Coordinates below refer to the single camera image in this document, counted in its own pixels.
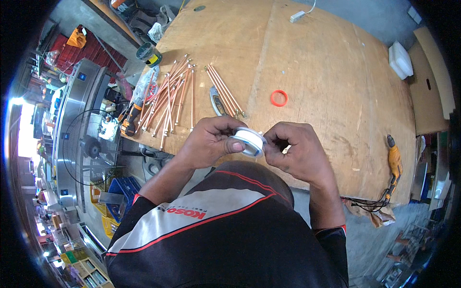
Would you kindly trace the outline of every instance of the plywood table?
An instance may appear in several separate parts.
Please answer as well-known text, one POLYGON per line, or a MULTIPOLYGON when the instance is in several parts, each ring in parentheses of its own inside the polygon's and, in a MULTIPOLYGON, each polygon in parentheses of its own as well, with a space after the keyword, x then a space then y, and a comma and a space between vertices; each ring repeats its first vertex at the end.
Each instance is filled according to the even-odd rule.
MULTIPOLYGON (((334 168, 341 195, 376 200, 388 187, 386 135, 402 153, 404 173, 391 198, 408 203, 414 171, 415 122, 408 85, 388 64, 388 49, 352 23, 315 8, 296 23, 290 16, 310 6, 289 0, 192 0, 179 13, 157 48, 160 73, 186 53, 196 63, 195 118, 215 116, 203 66, 212 63, 237 98, 248 127, 266 132, 279 121, 310 123, 334 168), (195 12, 194 8, 206 8, 195 12), (270 95, 284 90, 284 107, 270 95)), ((189 135, 190 87, 180 126, 165 140, 176 154, 189 135)), ((139 143, 159 148, 160 138, 138 132, 139 143)), ((224 157, 252 161, 243 155, 224 157)), ((266 165, 264 158, 258 160, 266 165)), ((290 186, 307 188, 270 167, 290 186)))

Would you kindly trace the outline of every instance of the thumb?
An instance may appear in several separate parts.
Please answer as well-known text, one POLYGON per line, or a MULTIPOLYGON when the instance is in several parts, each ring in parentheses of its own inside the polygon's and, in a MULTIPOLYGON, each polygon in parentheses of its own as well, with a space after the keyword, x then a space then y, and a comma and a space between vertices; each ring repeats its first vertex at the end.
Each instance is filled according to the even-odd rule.
POLYGON ((232 153, 239 153, 245 150, 245 143, 243 141, 234 139, 234 138, 227 138, 222 141, 223 150, 222 154, 232 154, 232 153))

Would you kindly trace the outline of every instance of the cordless drill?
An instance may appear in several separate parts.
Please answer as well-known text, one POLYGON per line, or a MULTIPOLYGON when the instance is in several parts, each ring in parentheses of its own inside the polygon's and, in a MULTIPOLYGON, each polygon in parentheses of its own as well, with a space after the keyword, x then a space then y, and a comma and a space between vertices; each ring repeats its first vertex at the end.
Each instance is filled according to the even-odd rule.
POLYGON ((402 176, 403 166, 399 148, 394 142, 394 138, 389 134, 387 135, 387 144, 389 145, 389 167, 392 173, 392 180, 390 181, 390 186, 385 196, 386 199, 389 200, 396 189, 400 176, 402 176))
POLYGON ((142 100, 136 99, 133 102, 133 106, 131 107, 130 113, 128 116, 123 120, 122 126, 120 127, 120 131, 123 135, 126 136, 133 136, 135 134, 135 124, 133 123, 138 117, 139 113, 141 113, 142 109, 142 100))

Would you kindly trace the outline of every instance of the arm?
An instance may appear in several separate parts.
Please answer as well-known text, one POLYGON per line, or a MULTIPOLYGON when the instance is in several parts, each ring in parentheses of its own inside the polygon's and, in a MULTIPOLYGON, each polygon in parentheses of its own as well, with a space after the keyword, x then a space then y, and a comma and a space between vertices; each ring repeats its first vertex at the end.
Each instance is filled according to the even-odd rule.
POLYGON ((179 159, 173 157, 165 167, 143 185, 139 194, 157 205, 171 202, 181 193, 194 171, 195 169, 182 165, 179 159))
POLYGON ((343 205, 333 169, 309 124, 279 122, 264 134, 266 162, 310 184, 312 229, 345 225, 343 205), (283 151, 291 147, 286 154, 283 151))
POLYGON ((157 205, 175 200, 196 169, 210 167, 222 156, 245 149, 241 141, 229 138, 236 127, 246 124, 225 116, 201 119, 177 155, 144 184, 139 194, 157 205))

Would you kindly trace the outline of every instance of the green paint can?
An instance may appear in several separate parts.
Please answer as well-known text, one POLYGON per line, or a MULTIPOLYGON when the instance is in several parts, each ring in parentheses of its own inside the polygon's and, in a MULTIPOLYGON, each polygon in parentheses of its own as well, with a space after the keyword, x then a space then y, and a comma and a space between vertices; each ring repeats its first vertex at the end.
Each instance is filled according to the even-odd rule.
POLYGON ((136 58, 146 63, 149 68, 157 66, 162 61, 162 53, 160 53, 155 46, 146 42, 139 47, 136 52, 136 58))

